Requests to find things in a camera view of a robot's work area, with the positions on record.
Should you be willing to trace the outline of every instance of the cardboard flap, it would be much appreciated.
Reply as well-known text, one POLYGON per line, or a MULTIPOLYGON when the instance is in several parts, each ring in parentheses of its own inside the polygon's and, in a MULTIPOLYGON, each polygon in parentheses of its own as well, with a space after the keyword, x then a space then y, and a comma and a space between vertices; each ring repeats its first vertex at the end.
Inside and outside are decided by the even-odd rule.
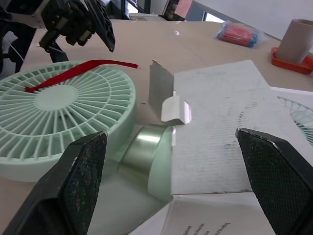
POLYGON ((157 61, 150 65, 149 105, 161 120, 162 103, 173 95, 174 76, 157 61))
POLYGON ((176 73, 174 81, 193 120, 176 127, 172 194, 251 191, 238 127, 285 139, 313 164, 313 148, 252 61, 176 73))
POLYGON ((175 196, 162 235, 275 235, 255 195, 175 196))

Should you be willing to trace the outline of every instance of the plastic bag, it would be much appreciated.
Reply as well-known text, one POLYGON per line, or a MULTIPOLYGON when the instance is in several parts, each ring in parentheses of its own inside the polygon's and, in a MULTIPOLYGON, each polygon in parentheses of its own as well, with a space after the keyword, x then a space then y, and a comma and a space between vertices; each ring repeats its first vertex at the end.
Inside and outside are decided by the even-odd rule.
POLYGON ((224 22, 216 37, 222 41, 245 47, 254 47, 256 44, 260 44, 268 39, 262 31, 231 21, 224 22))

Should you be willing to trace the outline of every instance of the fan center hub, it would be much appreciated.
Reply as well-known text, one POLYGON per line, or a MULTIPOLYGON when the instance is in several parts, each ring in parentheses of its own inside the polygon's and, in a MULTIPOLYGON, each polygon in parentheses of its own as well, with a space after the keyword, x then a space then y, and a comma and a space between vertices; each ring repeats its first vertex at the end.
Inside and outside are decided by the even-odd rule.
POLYGON ((53 111, 67 107, 75 102, 76 88, 68 85, 49 87, 37 94, 34 102, 38 109, 53 111))

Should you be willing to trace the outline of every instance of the beige tabletop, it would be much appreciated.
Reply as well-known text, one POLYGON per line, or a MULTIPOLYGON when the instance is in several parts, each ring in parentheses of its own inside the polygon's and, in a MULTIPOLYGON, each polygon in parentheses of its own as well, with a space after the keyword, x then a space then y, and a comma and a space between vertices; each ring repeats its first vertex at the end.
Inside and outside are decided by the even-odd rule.
MULTIPOLYGON (((137 122, 159 123, 148 106, 149 65, 157 60, 171 73, 250 59, 270 86, 313 91, 313 78, 273 66, 270 49, 279 42, 269 38, 256 48, 242 47, 215 39, 221 23, 113 21, 115 51, 109 52, 98 36, 84 46, 71 46, 58 39, 70 60, 113 59, 139 64, 139 69, 121 67, 136 86, 137 122)), ((22 70, 51 63, 49 54, 38 47, 44 31, 38 30, 22 70)), ((12 219, 33 183, 0 178, 0 233, 12 219)))

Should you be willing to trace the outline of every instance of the cardboard tube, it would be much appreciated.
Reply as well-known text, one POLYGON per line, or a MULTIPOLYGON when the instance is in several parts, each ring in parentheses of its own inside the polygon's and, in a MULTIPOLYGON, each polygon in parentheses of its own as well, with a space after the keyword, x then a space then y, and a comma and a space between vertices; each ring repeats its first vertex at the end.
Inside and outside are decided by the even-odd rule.
POLYGON ((276 58, 301 64, 313 46, 313 21, 293 19, 276 52, 276 58))

